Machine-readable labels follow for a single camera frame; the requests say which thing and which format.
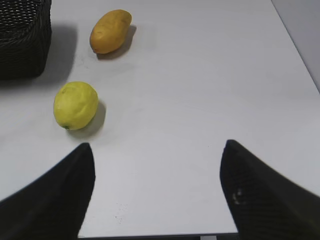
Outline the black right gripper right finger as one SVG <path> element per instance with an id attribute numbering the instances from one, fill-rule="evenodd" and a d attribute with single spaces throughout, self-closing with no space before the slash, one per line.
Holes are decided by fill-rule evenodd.
<path id="1" fill-rule="evenodd" d="M 318 240 L 320 198 L 290 181 L 239 142 L 226 141 L 220 184 L 242 240 Z"/>

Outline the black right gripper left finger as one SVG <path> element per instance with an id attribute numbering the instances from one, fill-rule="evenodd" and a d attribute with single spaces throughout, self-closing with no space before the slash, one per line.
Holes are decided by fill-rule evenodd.
<path id="1" fill-rule="evenodd" d="M 2 240 L 76 240 L 95 186 L 89 143 L 0 202 Z"/>

